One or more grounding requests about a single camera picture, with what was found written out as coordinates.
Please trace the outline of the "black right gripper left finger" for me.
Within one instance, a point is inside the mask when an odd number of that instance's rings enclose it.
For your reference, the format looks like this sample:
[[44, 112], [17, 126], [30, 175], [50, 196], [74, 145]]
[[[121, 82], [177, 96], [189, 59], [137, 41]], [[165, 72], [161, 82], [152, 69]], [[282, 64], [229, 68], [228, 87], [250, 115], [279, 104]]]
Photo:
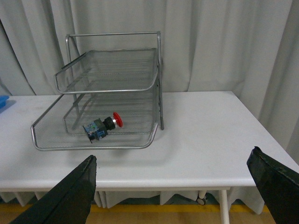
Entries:
[[96, 189], [97, 158], [88, 156], [12, 224], [84, 224]]

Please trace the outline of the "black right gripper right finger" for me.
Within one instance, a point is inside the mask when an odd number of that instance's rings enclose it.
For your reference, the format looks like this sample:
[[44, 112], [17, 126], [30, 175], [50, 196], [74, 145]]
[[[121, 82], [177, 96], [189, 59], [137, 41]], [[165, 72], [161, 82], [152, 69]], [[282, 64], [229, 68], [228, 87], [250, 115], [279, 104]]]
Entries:
[[247, 160], [256, 187], [277, 224], [299, 222], [299, 174], [259, 147], [254, 147]]

